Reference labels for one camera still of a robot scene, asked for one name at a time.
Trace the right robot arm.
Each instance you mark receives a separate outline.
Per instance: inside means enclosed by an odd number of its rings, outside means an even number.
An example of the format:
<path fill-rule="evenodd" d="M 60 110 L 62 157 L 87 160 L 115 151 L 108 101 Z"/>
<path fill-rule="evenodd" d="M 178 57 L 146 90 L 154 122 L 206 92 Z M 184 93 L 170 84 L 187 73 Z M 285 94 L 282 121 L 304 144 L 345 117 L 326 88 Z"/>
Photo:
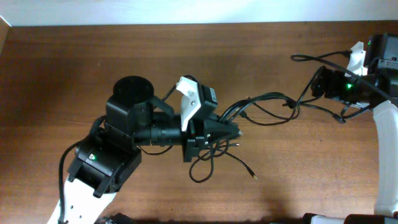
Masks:
<path fill-rule="evenodd" d="M 397 36 L 376 34 L 358 42 L 346 55 L 346 68 L 323 68 L 311 85 L 314 97 L 370 111 L 379 144 L 379 189 L 374 213 L 397 218 Z"/>

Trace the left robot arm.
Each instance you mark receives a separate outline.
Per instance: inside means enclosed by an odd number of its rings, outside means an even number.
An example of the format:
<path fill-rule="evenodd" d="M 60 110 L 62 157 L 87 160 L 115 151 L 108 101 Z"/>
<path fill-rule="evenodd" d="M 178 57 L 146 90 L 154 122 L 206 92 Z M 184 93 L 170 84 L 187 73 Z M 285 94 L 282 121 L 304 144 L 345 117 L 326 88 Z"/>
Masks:
<path fill-rule="evenodd" d="M 60 199 L 50 223 L 94 223 L 137 169 L 144 146 L 170 150 L 181 146 L 190 162 L 207 151 L 226 152 L 240 137 L 238 126 L 215 113 L 214 89 L 190 75 L 180 77 L 174 89 L 182 94 L 180 112 L 154 93 L 152 83 L 140 76 L 118 80 L 106 102 L 106 112 L 88 135 L 72 144 L 75 157 L 68 169 L 59 167 Z"/>

